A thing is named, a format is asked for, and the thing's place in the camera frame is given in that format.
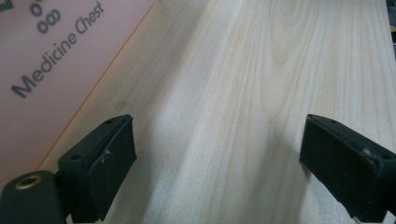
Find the wooden board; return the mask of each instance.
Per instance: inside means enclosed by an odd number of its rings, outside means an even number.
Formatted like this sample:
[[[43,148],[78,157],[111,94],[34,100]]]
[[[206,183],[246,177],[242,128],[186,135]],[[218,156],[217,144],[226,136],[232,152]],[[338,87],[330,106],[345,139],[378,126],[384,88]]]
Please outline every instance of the wooden board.
[[[159,0],[39,168],[129,113],[105,223],[355,223],[299,163],[305,116],[395,150],[395,112],[385,1]]]

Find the pink box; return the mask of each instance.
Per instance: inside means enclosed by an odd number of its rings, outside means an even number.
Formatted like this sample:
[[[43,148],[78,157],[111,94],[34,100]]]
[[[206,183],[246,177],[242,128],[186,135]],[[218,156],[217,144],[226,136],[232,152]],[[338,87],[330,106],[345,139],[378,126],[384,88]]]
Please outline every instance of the pink box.
[[[0,0],[0,189],[34,171],[154,0]]]

